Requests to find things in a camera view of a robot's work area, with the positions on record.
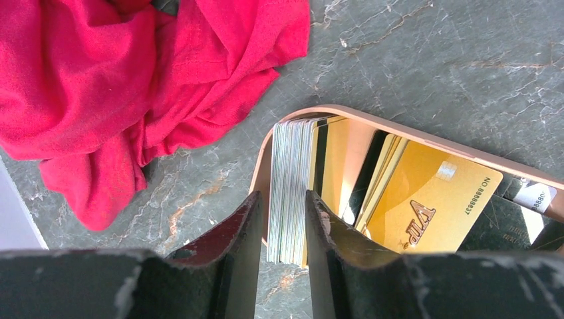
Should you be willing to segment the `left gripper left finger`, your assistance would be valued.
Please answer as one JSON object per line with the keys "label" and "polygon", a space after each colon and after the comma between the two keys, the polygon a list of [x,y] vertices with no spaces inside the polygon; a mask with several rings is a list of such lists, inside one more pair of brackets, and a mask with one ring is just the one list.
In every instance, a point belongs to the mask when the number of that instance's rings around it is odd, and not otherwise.
{"label": "left gripper left finger", "polygon": [[145,249],[5,251],[2,318],[252,318],[262,198],[166,257]]}

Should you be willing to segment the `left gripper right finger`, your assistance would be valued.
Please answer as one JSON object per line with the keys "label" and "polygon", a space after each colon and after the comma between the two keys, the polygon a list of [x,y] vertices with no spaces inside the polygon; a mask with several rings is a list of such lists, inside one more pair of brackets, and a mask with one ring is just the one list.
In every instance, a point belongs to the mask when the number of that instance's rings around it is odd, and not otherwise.
{"label": "left gripper right finger", "polygon": [[399,255],[305,194],[315,318],[562,318],[563,257],[548,252]]}

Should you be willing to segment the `pink oval card tray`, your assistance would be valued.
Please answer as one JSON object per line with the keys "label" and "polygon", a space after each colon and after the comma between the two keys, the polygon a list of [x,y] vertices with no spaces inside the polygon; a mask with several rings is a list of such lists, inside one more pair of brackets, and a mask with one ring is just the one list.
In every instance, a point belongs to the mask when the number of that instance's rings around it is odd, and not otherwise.
{"label": "pink oval card tray", "polygon": [[[548,185],[557,190],[556,197],[551,201],[551,204],[546,208],[544,215],[554,220],[563,223],[563,182],[551,176],[548,173],[542,172],[538,169],[505,159],[500,156],[495,156],[487,152],[483,152],[462,144],[428,134],[426,132],[391,122],[377,116],[355,110],[347,106],[338,104],[322,104],[313,107],[300,109],[282,118],[279,122],[293,120],[297,118],[310,118],[322,116],[320,114],[334,114],[337,116],[344,116],[353,121],[359,122],[365,126],[372,126],[377,130],[384,130],[401,137],[414,140],[415,142],[437,148],[449,154],[454,154],[467,160],[472,160],[476,163],[491,167],[498,171],[504,171],[512,175],[531,179],[533,181]],[[267,246],[268,235],[268,215],[269,215],[269,192],[270,192],[270,179],[271,179],[271,152],[272,152],[272,134],[271,129],[259,151],[257,163],[253,172],[249,193],[253,191],[262,192],[265,199],[266,217],[263,222],[263,244]]]}

